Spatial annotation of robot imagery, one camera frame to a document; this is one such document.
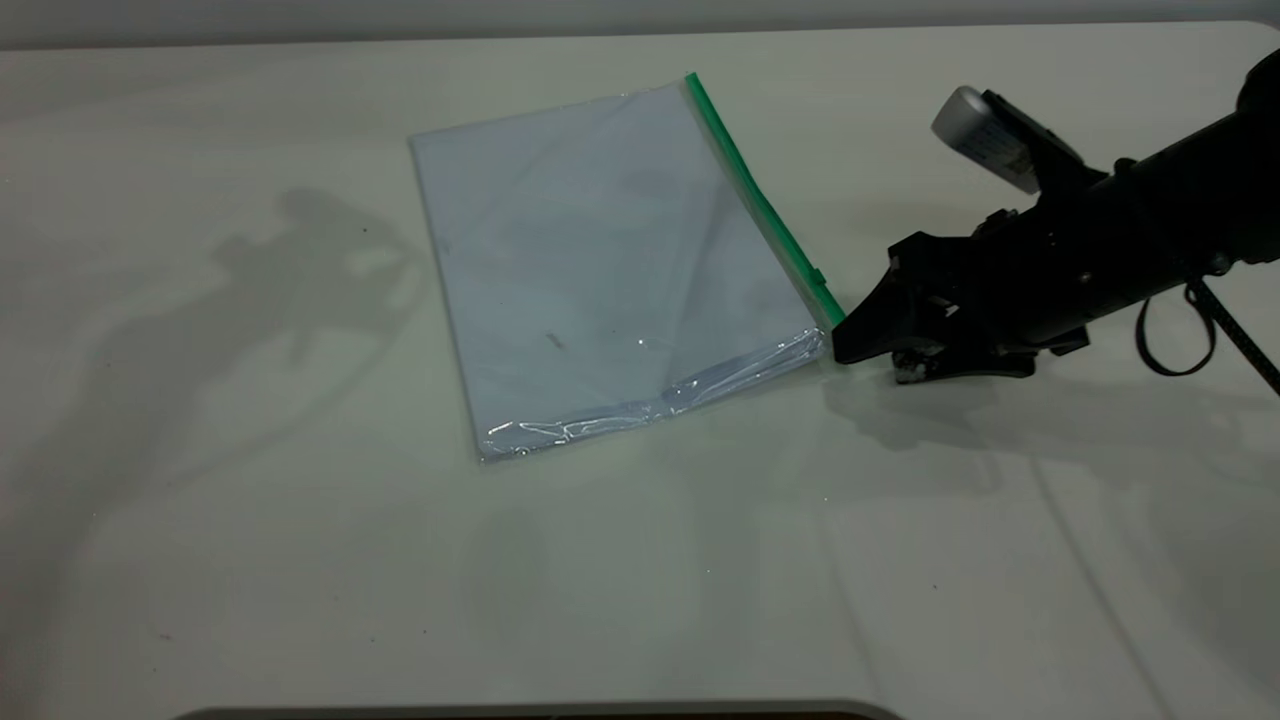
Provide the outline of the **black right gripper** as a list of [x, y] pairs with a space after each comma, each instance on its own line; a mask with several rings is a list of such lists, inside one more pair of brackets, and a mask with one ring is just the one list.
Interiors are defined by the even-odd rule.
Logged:
[[1070, 354], [1088, 343], [1085, 325], [1138, 304], [1138, 208], [1119, 172], [969, 236], [910, 234], [832, 331], [835, 361], [892, 352], [899, 386], [1033, 375], [1030, 352]]

